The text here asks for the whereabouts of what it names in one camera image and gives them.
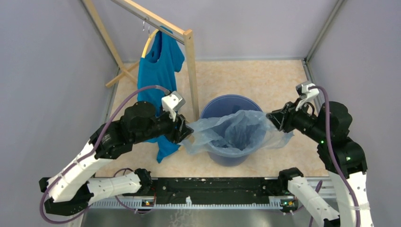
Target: plastic bag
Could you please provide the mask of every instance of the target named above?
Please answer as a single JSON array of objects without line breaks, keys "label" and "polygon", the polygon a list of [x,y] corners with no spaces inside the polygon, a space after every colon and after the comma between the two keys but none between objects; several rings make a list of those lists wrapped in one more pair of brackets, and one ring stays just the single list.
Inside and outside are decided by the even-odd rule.
[{"label": "plastic bag", "polygon": [[253,110],[199,119],[188,126],[194,130],[193,142],[186,139],[180,145],[189,154],[209,151],[224,157],[241,157],[260,148],[282,148],[294,135],[278,131],[266,113]]}]

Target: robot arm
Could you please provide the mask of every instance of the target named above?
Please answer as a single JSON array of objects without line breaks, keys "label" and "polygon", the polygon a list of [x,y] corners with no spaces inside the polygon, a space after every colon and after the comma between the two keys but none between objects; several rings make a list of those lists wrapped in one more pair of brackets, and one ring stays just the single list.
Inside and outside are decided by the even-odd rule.
[{"label": "robot arm", "polygon": [[156,108],[149,102],[137,102],[128,107],[120,120],[114,121],[105,131],[96,151],[87,158],[105,125],[89,139],[82,151],[67,166],[75,163],[67,173],[64,168],[52,178],[39,181],[45,192],[58,177],[60,180],[49,190],[49,199],[44,203],[47,213],[69,216],[79,213],[90,204],[123,193],[146,194],[152,180],[149,171],[137,169],[133,173],[115,178],[92,178],[95,172],[121,154],[131,151],[132,145],[159,136],[179,143],[193,130],[185,125],[185,118],[176,111],[185,103],[177,92],[162,98],[161,115],[155,117]]},{"label": "robot arm", "polygon": [[340,226],[340,221],[342,226],[355,226],[356,210],[359,210],[360,213],[360,226],[373,226],[366,195],[367,165],[365,154],[363,149],[348,137],[348,128],[351,125],[352,117],[343,104],[329,102],[330,139],[335,161],[354,192],[357,201],[361,204],[358,207],[355,207],[354,201],[350,196],[350,190],[337,172],[329,153],[326,139],[325,106],[323,105],[319,114],[315,116],[314,114],[309,114],[307,112],[308,106],[304,105],[319,94],[316,88],[312,88],[313,86],[314,84],[310,82],[297,86],[300,98],[294,103],[286,103],[280,110],[268,113],[266,117],[272,121],[278,130],[290,132],[297,129],[319,144],[317,152],[329,171],[329,177],[333,182],[339,204],[340,219],[337,217],[337,213],[331,209],[323,209],[322,211],[322,207],[326,206],[326,204],[316,198],[316,194],[312,192],[313,190],[310,186],[305,186],[305,181],[302,179],[302,173],[299,174],[299,170],[297,170],[299,172],[297,173],[297,171],[294,172],[294,170],[290,169],[290,172],[294,172],[292,173],[294,174],[292,175],[293,177],[284,177],[285,175],[280,174],[279,178],[282,178],[281,181],[284,182],[282,184],[283,187],[298,197],[306,206],[319,223],[319,226],[336,227]]}]

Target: white wall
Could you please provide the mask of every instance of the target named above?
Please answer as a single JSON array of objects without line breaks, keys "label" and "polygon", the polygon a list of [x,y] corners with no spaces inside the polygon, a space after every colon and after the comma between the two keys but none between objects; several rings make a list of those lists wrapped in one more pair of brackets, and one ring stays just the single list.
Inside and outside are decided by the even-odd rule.
[{"label": "white wall", "polygon": [[[197,59],[303,58],[335,0],[136,0],[195,35]],[[142,20],[111,0],[94,1],[123,61],[138,60]]]},{"label": "white wall", "polygon": [[116,64],[78,0],[0,1],[0,226],[50,226],[38,181],[105,115]]},{"label": "white wall", "polygon": [[317,84],[353,116],[377,227],[400,226],[400,12],[399,0],[348,0],[311,62]]}]

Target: blue t-shirt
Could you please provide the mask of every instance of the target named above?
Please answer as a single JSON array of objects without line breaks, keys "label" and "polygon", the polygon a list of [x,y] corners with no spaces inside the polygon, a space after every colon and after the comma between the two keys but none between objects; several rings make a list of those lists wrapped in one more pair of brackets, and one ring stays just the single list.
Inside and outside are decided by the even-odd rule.
[{"label": "blue t-shirt", "polygon": [[[160,85],[171,91],[176,91],[174,72],[181,70],[183,62],[184,55],[178,47],[177,41],[163,32],[157,32],[149,53],[140,59],[138,89],[149,85]],[[157,115],[159,115],[162,97],[164,97],[163,91],[150,89],[140,92],[138,101],[151,102],[157,109]],[[157,161],[159,163],[164,157],[176,152],[179,148],[178,145],[168,141],[165,136],[148,140],[148,142],[158,143]]]}]

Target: beige floor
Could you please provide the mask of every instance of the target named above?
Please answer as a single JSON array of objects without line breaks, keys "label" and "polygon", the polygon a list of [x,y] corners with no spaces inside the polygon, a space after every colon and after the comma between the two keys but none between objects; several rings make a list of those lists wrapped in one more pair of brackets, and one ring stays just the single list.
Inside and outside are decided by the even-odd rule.
[{"label": "beige floor", "polygon": [[[213,98],[239,94],[255,101],[265,112],[280,109],[298,95],[295,86],[306,81],[301,61],[200,61],[196,63],[199,106],[202,110]],[[187,101],[180,113],[193,121],[191,94],[186,64],[176,74],[178,92]],[[129,79],[119,82],[113,110],[137,89]],[[136,102],[131,100],[126,106]],[[134,145],[132,152],[100,169],[96,176],[112,176],[120,168],[145,168],[153,177],[266,177],[298,167],[305,176],[326,176],[327,171],[316,153],[316,143],[295,131],[295,136],[281,149],[260,149],[239,166],[224,167],[214,163],[206,153],[188,155],[184,148],[156,161],[157,144]]]}]

